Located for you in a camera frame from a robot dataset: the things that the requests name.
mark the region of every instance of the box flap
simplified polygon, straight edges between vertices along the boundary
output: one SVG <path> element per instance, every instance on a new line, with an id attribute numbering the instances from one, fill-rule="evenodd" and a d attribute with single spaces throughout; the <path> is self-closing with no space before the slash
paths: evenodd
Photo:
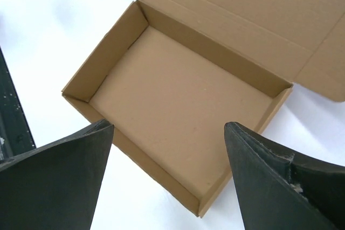
<path id="1" fill-rule="evenodd" d="M 344 47 L 336 40 L 345 0 L 142 1 L 285 80 L 345 101 Z"/>

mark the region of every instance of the white background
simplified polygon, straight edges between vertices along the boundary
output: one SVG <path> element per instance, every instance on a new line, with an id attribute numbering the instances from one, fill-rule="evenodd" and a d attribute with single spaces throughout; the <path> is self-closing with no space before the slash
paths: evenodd
<path id="1" fill-rule="evenodd" d="M 0 0 L 0 46 L 38 147 L 88 122 L 60 91 L 132 0 Z M 345 103 L 294 86 L 264 135 L 345 165 Z M 233 181 L 203 219 L 112 147 L 95 229 L 244 229 Z"/>

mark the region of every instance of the cardboard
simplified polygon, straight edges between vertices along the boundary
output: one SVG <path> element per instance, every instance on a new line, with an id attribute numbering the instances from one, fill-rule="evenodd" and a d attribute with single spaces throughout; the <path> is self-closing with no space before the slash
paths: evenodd
<path id="1" fill-rule="evenodd" d="M 63 90 L 195 215 L 231 178 L 223 128 L 261 133 L 298 82 L 345 100 L 345 0 L 138 0 Z"/>

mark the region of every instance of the box side wall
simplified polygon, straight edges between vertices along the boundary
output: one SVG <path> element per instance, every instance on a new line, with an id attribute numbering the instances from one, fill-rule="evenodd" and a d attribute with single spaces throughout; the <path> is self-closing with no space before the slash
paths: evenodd
<path id="1" fill-rule="evenodd" d="M 279 111 L 280 107 L 284 104 L 291 92 L 292 86 L 288 89 L 283 90 L 276 98 L 272 100 L 272 103 L 264 113 L 263 118 L 260 120 L 256 128 L 254 129 L 255 132 L 259 134 L 262 134 L 264 132 L 270 121 Z"/>
<path id="2" fill-rule="evenodd" d="M 63 93 L 88 102 L 109 70 L 147 26 L 138 3 L 132 3 L 69 81 Z"/>
<path id="3" fill-rule="evenodd" d="M 249 85 L 275 98 L 291 84 L 241 54 L 230 50 L 207 36 L 140 2 L 150 26 L 198 53 Z"/>

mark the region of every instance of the black frame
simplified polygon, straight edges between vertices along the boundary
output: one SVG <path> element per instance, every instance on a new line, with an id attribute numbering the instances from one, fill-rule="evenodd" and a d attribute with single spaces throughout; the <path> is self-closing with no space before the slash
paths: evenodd
<path id="1" fill-rule="evenodd" d="M 0 162 L 36 148 L 0 48 Z"/>

